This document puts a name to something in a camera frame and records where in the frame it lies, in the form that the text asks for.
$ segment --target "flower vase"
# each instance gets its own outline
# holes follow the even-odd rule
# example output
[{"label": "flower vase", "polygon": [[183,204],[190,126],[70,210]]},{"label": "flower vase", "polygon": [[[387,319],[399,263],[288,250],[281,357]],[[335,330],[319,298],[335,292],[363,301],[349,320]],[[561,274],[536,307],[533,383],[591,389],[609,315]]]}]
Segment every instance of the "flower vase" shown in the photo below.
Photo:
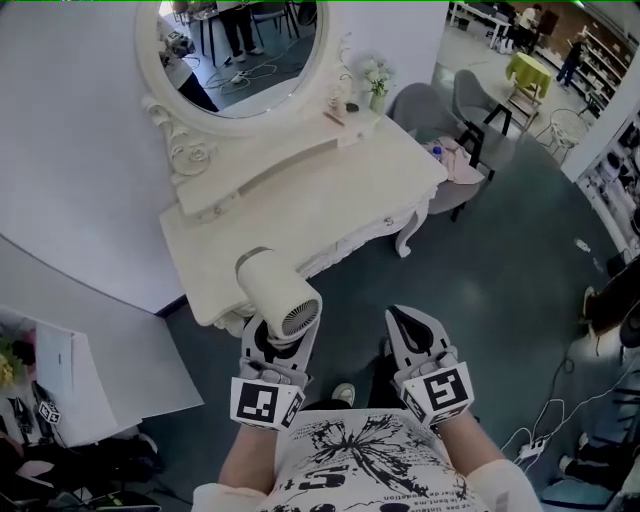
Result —
[{"label": "flower vase", "polygon": [[371,103],[369,104],[369,108],[379,116],[384,115],[384,104],[386,99],[386,94],[373,93],[373,96],[371,96]]}]

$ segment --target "wire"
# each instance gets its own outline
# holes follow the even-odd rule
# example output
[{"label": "wire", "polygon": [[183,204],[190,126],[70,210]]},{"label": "wire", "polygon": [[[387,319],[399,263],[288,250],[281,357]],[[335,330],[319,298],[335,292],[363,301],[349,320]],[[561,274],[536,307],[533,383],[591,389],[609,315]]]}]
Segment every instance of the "wire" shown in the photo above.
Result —
[{"label": "wire", "polygon": [[529,444],[533,443],[533,434],[531,433],[531,431],[527,427],[521,427],[513,433],[513,435],[509,438],[509,440],[506,443],[504,443],[504,446],[500,448],[500,451],[503,451],[509,444],[511,444],[511,441],[513,441],[513,439],[523,430],[529,433]]},{"label": "wire", "polygon": [[[291,47],[293,47],[295,44],[299,43],[302,39],[310,37],[311,35],[312,34],[309,34],[309,35],[301,37],[300,39],[295,39],[291,44],[289,44],[289,46],[287,46],[276,57],[272,57],[271,59],[267,59],[264,62],[258,64],[257,66],[254,66],[253,68],[248,69],[246,71],[240,71],[240,73],[242,73],[242,78],[240,79],[240,81],[238,83],[233,84],[234,87],[230,91],[227,91],[225,89],[225,87],[228,86],[231,83],[231,80],[238,74],[238,72],[235,72],[233,74],[233,76],[231,76],[231,77],[222,77],[222,78],[216,78],[215,80],[212,80],[218,74],[218,71],[216,70],[216,72],[213,75],[211,75],[209,77],[209,79],[205,82],[203,88],[204,89],[220,89],[220,94],[221,95],[234,94],[236,92],[239,92],[239,91],[249,87],[253,80],[259,80],[260,78],[266,78],[266,77],[269,77],[269,76],[273,76],[276,73],[278,73],[278,66],[276,66],[275,64],[271,64],[271,62],[274,62],[274,61],[280,59],[281,57],[283,57],[291,49]],[[264,73],[262,75],[252,76],[252,73],[254,73],[257,70],[259,70],[261,68],[264,68],[264,67],[269,68],[271,71],[267,72],[267,73]],[[285,71],[281,70],[280,73],[282,73],[282,74],[297,73],[297,72],[301,71],[302,69],[304,69],[304,65],[297,64],[291,70],[285,70]]]},{"label": "wire", "polygon": [[[618,386],[618,384],[620,384],[620,382],[622,382],[622,380],[629,374],[629,372],[631,371],[631,368],[633,367],[633,363],[635,362],[636,357],[638,356],[638,353],[634,354],[633,358],[629,362],[629,365],[627,366],[627,369],[620,376],[620,378],[615,382],[615,384],[613,384],[613,386],[611,386],[611,388],[609,388],[604,393],[592,396],[592,397],[588,398],[587,400],[584,400],[584,401],[580,402],[578,405],[576,405],[574,407],[574,409],[571,411],[571,414],[569,414],[569,416],[567,416],[565,418],[565,402],[564,402],[564,400],[562,398],[553,398],[553,394],[554,394],[554,391],[555,391],[556,381],[557,381],[558,375],[560,375],[560,372],[562,370],[564,370],[564,372],[567,375],[570,375],[575,371],[575,361],[573,361],[573,359],[571,359],[568,356],[569,350],[571,349],[571,346],[573,345],[574,342],[571,342],[567,346],[567,348],[566,348],[566,350],[564,352],[564,356],[562,358],[562,361],[558,365],[558,368],[556,369],[556,371],[555,371],[555,373],[553,375],[553,379],[551,380],[551,389],[549,390],[549,399],[545,402],[544,406],[542,407],[542,411],[538,415],[538,418],[536,419],[536,422],[533,425],[533,429],[531,431],[529,431],[528,428],[521,427],[518,430],[516,430],[513,433],[513,435],[509,438],[509,440],[501,448],[501,451],[503,451],[513,441],[513,439],[516,437],[516,435],[518,435],[522,431],[526,431],[526,432],[529,433],[529,444],[530,445],[533,445],[534,443],[537,443],[537,442],[542,441],[542,440],[547,440],[547,441],[551,440],[551,438],[555,434],[557,434],[560,431],[560,429],[566,423],[569,422],[569,420],[571,420],[571,418],[578,411],[578,409],[580,409],[580,407],[582,407],[583,405],[588,404],[589,402],[592,402],[593,400],[597,400],[597,399],[602,398],[602,397],[608,395],[609,393],[611,393]],[[545,413],[549,409],[549,405],[551,405],[554,402],[559,402],[559,403],[562,404],[562,419],[560,420],[560,423],[558,424],[558,426],[550,434],[544,434],[544,435],[538,436],[536,438],[535,437],[535,433],[536,433],[536,430],[538,428],[538,425],[540,424],[540,421],[542,420],[543,416],[545,415]],[[538,461],[538,459],[540,458],[540,455],[541,455],[541,453],[539,453],[536,456],[536,458],[526,467],[526,469],[524,470],[525,474],[529,470],[529,468],[531,468]],[[513,462],[514,462],[514,464],[520,464],[521,462],[523,462],[523,460],[522,460],[522,458],[520,456],[518,456]]]},{"label": "wire", "polygon": [[560,423],[560,425],[558,425],[558,427],[550,434],[550,436],[553,436],[554,434],[556,434],[561,428],[562,426],[567,423],[572,417],[573,415],[576,413],[576,411],[578,409],[580,409],[580,407],[582,407],[583,405],[588,404],[589,402],[591,402],[592,400],[597,400],[598,398],[602,398],[603,396],[608,395],[609,393],[611,393],[617,386],[618,384],[620,384],[622,382],[622,379],[624,379],[628,373],[631,371],[631,368],[633,366],[634,361],[636,360],[636,358],[638,357],[638,353],[636,352],[633,356],[633,358],[631,358],[631,361],[629,362],[629,366],[627,367],[627,369],[625,370],[625,372],[622,374],[622,376],[616,381],[616,383],[611,386],[611,388],[609,388],[607,391],[605,391],[604,393],[602,393],[601,395],[596,395],[596,396],[592,396],[591,398],[584,400],[583,402],[580,402],[578,405],[576,405],[576,407],[573,409],[573,411],[571,411],[571,414],[569,414],[569,416],[567,417],[566,420],[562,421],[562,423]]},{"label": "wire", "polygon": [[529,471],[529,470],[531,469],[531,466],[533,466],[536,462],[538,462],[538,459],[540,458],[540,455],[541,455],[541,453],[539,453],[539,454],[537,455],[537,457],[533,460],[533,462],[532,462],[531,464],[529,464],[529,465],[525,468],[525,470],[524,470],[524,474],[525,474],[525,475],[527,474],[527,471]]},{"label": "wire", "polygon": [[198,69],[200,67],[200,57],[189,57],[189,56],[182,57],[182,60],[187,60],[187,59],[196,61],[196,65],[195,66],[192,66],[191,64],[189,64],[187,62],[187,64],[189,64],[189,67],[191,67],[191,71],[195,71],[196,69]]},{"label": "wire", "polygon": [[549,408],[549,405],[552,404],[553,402],[560,402],[562,404],[562,419],[560,421],[561,422],[564,421],[564,400],[562,398],[552,398],[552,399],[548,400],[547,403],[544,404],[544,408],[542,409],[542,412],[540,413],[540,416],[538,416],[538,419],[536,420],[536,423],[533,425],[533,430],[531,431],[531,437],[532,438],[535,438],[536,429],[538,428],[538,424],[540,423],[540,420],[544,416],[544,413]]}]

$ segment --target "white vanity table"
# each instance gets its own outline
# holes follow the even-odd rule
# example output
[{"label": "white vanity table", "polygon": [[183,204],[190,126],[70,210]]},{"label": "white vanity table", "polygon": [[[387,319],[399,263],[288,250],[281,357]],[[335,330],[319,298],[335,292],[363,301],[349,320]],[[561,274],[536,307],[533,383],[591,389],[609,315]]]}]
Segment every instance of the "white vanity table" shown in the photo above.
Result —
[{"label": "white vanity table", "polygon": [[409,255],[407,240],[447,171],[386,116],[364,109],[341,125],[323,115],[327,91],[348,73],[338,4],[318,4],[316,43],[297,89],[264,113],[233,119],[187,102],[151,62],[153,8],[140,8],[138,53],[154,94],[146,106],[165,132],[179,198],[161,223],[198,323],[240,336],[254,309],[235,266],[258,246],[305,278],[397,232],[398,254]]}]

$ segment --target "round mirror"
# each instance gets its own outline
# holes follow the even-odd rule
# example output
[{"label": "round mirror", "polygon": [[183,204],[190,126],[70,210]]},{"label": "round mirror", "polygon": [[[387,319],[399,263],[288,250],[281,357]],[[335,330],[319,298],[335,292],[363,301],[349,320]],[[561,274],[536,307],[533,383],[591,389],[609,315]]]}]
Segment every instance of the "round mirror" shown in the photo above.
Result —
[{"label": "round mirror", "polygon": [[157,52],[172,86],[212,115],[252,117],[297,89],[318,49],[315,1],[162,2]]}]

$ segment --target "small bottle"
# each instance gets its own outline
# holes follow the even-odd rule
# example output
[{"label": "small bottle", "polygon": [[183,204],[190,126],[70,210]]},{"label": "small bottle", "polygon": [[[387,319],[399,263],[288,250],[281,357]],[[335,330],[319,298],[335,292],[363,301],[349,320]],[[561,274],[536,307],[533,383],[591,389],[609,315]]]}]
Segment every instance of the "small bottle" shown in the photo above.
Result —
[{"label": "small bottle", "polygon": [[431,150],[431,154],[433,158],[435,158],[438,162],[442,163],[442,148],[440,146],[436,146]]}]

